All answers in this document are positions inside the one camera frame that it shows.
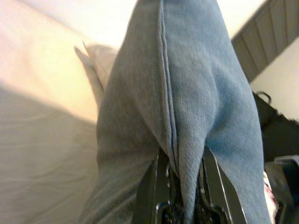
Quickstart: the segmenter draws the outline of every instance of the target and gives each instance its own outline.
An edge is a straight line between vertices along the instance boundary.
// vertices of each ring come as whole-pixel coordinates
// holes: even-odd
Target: black bag
[[[267,96],[269,102],[262,100],[258,96],[260,94]],[[258,92],[253,95],[262,130],[265,162],[280,156],[299,154],[299,123],[288,120],[271,107],[271,97],[268,94]]]

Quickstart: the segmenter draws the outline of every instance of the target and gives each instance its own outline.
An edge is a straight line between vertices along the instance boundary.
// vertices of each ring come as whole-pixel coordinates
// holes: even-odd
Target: denim leg
[[[234,185],[248,223],[270,223],[256,105],[216,0],[138,1],[97,136],[99,180],[80,223],[129,224],[159,148],[180,178],[190,223],[205,146]]]

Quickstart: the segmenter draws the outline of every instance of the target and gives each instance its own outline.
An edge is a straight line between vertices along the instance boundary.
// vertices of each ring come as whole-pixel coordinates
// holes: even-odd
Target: white wall
[[[136,0],[18,0],[98,43],[119,48]],[[232,38],[266,0],[217,0]]]
[[[299,119],[299,38],[251,83],[253,92],[264,91],[271,105],[289,119]]]

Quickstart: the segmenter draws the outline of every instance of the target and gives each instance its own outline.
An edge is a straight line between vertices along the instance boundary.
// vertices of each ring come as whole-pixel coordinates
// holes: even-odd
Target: blue denim
[[[97,131],[99,181],[80,223],[130,223],[139,182],[159,148],[180,178],[190,223],[205,146],[248,223],[270,223],[256,105],[216,0],[137,3]]]

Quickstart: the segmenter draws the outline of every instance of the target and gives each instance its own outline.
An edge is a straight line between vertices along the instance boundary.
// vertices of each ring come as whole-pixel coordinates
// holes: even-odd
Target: stitching
[[[173,101],[171,100],[172,92],[171,92],[171,80],[169,75],[169,64],[168,64],[168,54],[167,54],[167,44],[166,44],[166,37],[165,37],[165,23],[164,23],[164,13],[163,13],[163,4],[164,0],[161,0],[160,3],[160,12],[159,12],[159,38],[160,38],[160,44],[161,44],[161,59],[162,59],[162,69],[163,69],[163,75],[164,80],[166,82],[166,107],[167,112],[169,114],[169,122],[170,122],[170,145],[171,145],[171,151],[172,151],[172,157],[173,162],[175,165],[175,171],[177,175],[179,175],[179,169],[178,169],[178,159],[176,161],[176,158],[178,158],[178,150],[177,156],[175,156],[175,146],[177,144],[177,136],[176,136],[176,126],[175,126],[175,119],[174,119],[174,110],[173,110]]]

